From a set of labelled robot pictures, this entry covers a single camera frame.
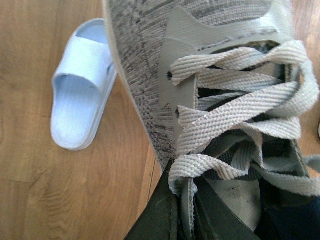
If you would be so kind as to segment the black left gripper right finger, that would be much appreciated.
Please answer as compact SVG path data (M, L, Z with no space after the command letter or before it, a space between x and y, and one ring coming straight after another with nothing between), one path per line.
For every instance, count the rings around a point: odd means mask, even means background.
M194 234L197 240L258 240L205 179L196 179Z

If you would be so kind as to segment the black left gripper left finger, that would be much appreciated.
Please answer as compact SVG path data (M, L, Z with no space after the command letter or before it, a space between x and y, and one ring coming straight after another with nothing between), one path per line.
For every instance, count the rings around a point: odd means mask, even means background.
M126 240L177 240L178 200L169 189L170 160L138 220L126 235Z

